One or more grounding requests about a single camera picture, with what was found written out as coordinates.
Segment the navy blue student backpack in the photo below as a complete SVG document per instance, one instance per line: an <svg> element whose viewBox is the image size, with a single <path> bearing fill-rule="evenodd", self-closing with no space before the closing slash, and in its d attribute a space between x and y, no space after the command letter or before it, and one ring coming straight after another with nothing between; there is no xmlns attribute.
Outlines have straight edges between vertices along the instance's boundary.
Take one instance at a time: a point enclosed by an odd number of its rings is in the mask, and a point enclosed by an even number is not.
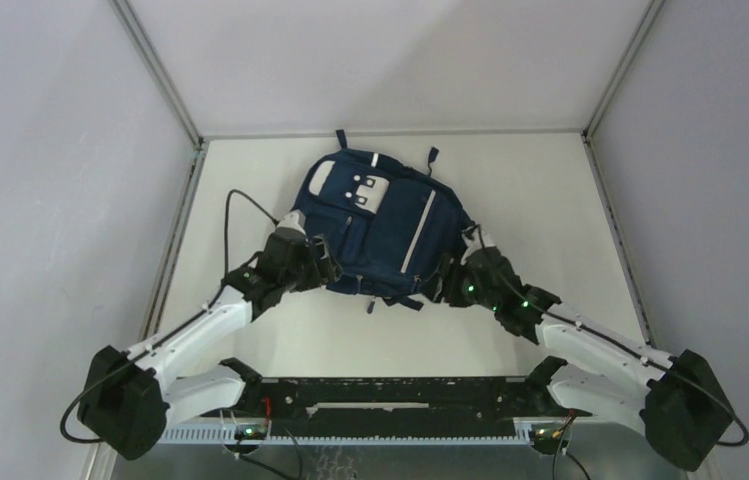
<svg viewBox="0 0 749 480"><path fill-rule="evenodd" d="M434 299L442 266L464 253L474 223L445 184L376 151L338 151L307 172L293 207L310 236L326 240L342 269L328 290L419 311Z"/></svg>

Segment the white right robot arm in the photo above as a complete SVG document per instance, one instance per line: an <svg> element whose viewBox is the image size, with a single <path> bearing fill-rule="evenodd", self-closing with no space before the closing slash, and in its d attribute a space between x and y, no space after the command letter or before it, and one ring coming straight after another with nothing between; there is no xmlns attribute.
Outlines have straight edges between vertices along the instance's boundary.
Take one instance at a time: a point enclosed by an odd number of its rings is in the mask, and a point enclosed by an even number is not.
<svg viewBox="0 0 749 480"><path fill-rule="evenodd" d="M632 340L522 282L480 225L455 234L432 289L433 301L482 307L507 333L549 351L527 391L539 415L564 408L610 420L685 471L699 469L717 446L749 441L747 425L705 358Z"/></svg>

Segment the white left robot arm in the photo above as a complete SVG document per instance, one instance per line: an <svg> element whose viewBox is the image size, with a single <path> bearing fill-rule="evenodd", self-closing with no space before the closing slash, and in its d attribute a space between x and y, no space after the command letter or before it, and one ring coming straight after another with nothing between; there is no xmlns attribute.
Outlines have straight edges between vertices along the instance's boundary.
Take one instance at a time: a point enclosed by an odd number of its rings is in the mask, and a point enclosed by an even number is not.
<svg viewBox="0 0 749 480"><path fill-rule="evenodd" d="M147 453L170 427L229 408L240 417L261 407L256 373L225 359L191 376L183 369L220 340L250 325L287 293L336 280L338 263L323 236L305 232L306 217L287 213L263 250L228 272L199 311L174 329L125 350L106 346L92 358L84 390L67 407L99 442L127 460Z"/></svg>

